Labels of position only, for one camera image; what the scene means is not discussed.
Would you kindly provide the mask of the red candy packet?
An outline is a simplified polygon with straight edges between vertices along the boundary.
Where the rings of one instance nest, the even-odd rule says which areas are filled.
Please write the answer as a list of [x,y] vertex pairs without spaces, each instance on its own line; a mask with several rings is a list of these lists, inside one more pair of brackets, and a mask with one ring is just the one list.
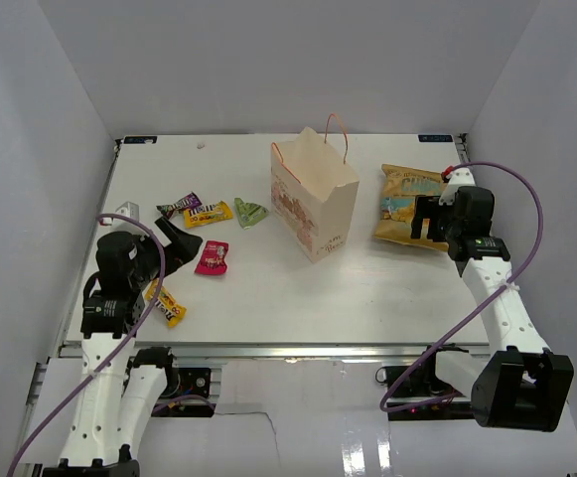
[[202,256],[196,265],[195,274],[205,276],[221,276],[227,271],[225,257],[228,253],[227,242],[208,240],[202,252]]

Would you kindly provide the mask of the yellow chips bag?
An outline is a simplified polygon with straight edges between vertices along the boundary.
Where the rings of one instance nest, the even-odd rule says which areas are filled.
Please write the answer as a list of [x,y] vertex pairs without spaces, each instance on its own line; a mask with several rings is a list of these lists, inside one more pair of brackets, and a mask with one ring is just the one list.
[[440,196],[446,186],[437,172],[382,164],[385,182],[380,195],[380,219],[374,237],[399,244],[447,251],[444,242],[426,237],[428,221],[422,225],[422,238],[411,237],[411,225],[417,196]]

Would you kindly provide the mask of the yellow m&m packet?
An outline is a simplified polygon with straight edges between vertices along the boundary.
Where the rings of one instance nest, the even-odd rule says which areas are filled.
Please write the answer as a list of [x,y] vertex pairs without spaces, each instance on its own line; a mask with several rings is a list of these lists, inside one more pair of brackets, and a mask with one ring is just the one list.
[[187,313],[187,308],[181,305],[174,296],[164,287],[160,288],[160,292],[157,293],[159,280],[154,279],[147,292],[145,298],[149,303],[153,303],[155,308],[161,312],[161,314],[166,319],[169,328],[175,328],[180,324]]
[[232,218],[233,212],[225,201],[200,205],[184,211],[184,221],[187,229],[223,222]]

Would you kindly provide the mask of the green triangular snack packet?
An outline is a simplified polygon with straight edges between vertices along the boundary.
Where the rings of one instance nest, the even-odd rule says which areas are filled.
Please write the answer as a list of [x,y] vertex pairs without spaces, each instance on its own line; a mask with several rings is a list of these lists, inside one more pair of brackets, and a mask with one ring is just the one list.
[[234,208],[238,223],[244,230],[254,227],[269,214],[264,206],[244,202],[241,198],[234,199]]

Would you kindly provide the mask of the brown paper bag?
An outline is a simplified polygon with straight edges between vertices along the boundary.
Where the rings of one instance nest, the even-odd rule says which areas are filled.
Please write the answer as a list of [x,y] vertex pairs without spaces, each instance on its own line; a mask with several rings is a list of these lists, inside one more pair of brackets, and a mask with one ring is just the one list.
[[343,122],[334,113],[328,119],[341,128],[342,151],[311,127],[270,148],[272,210],[313,263],[347,242],[360,184]]

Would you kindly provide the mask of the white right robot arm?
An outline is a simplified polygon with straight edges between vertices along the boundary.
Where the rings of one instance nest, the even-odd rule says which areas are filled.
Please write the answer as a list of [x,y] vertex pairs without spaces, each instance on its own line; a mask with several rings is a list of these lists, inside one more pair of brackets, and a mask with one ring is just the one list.
[[481,312],[491,357],[474,359],[442,346],[418,372],[420,388],[438,397],[453,388],[469,399],[482,427],[554,431],[574,377],[570,359],[553,353],[528,317],[518,290],[510,284],[510,255],[491,235],[495,197],[487,189],[461,186],[444,200],[415,200],[411,236],[448,246],[459,275]]

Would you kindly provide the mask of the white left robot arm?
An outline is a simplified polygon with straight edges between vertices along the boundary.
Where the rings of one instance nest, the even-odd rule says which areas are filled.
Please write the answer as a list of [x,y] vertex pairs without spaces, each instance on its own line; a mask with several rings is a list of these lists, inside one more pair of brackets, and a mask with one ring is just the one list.
[[46,476],[139,475],[137,454],[152,410],[179,387],[171,350],[135,351],[135,337],[152,309],[144,290],[191,262],[203,240],[165,218],[156,226],[169,244],[148,231],[124,230],[96,243],[97,270],[82,298],[82,389],[66,444]]

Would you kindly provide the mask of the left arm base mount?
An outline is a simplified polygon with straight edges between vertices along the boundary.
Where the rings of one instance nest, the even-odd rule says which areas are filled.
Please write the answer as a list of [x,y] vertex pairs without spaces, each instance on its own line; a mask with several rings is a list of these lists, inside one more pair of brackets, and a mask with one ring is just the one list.
[[165,384],[159,399],[180,396],[210,396],[212,370],[210,368],[180,368],[174,365],[174,355],[169,347],[151,347],[140,350],[132,360],[131,369],[153,365],[163,369]]

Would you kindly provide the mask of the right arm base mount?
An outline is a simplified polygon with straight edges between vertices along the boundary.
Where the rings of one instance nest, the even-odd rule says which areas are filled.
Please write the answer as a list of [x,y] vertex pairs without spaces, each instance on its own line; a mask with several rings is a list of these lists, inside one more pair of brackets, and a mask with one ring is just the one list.
[[[437,353],[428,358],[422,365],[413,371],[392,395],[394,399],[428,399],[444,397],[453,394],[455,389],[436,377],[436,358],[441,352],[459,352],[468,354],[469,351],[454,344],[441,347]],[[375,381],[381,385],[390,387],[405,371],[404,366],[381,366],[374,374]],[[471,406],[468,402],[454,402],[452,398],[433,403],[430,406],[418,406],[401,413],[391,413],[390,420],[413,420],[413,419],[447,419],[447,418],[471,418]]]

